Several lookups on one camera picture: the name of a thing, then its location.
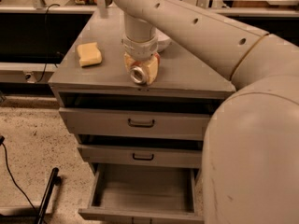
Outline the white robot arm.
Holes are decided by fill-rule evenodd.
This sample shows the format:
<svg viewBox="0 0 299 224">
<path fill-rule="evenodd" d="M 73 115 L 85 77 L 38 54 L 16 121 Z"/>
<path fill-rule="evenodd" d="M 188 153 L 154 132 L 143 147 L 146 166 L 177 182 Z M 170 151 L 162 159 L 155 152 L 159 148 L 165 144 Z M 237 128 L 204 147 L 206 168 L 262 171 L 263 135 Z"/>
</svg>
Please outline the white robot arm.
<svg viewBox="0 0 299 224">
<path fill-rule="evenodd" d="M 299 224 L 297 46 L 178 0 L 114 2 L 236 88 L 206 128 L 205 224 Z"/>
</svg>

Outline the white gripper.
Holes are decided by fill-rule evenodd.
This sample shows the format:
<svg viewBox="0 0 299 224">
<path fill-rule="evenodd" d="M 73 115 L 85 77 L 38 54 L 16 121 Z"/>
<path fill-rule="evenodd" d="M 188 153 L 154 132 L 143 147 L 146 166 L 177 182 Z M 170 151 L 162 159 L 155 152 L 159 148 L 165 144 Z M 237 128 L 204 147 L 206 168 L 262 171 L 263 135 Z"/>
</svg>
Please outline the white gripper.
<svg viewBox="0 0 299 224">
<path fill-rule="evenodd" d="M 145 66 L 148 76 L 147 84 L 150 85 L 156 79 L 159 71 L 159 57 L 153 56 L 158 50 L 158 37 L 155 36 L 146 42 L 137 42 L 125 35 L 122 44 L 126 52 L 124 53 L 124 64 L 127 72 L 138 66 L 138 61 L 148 60 Z"/>
</svg>

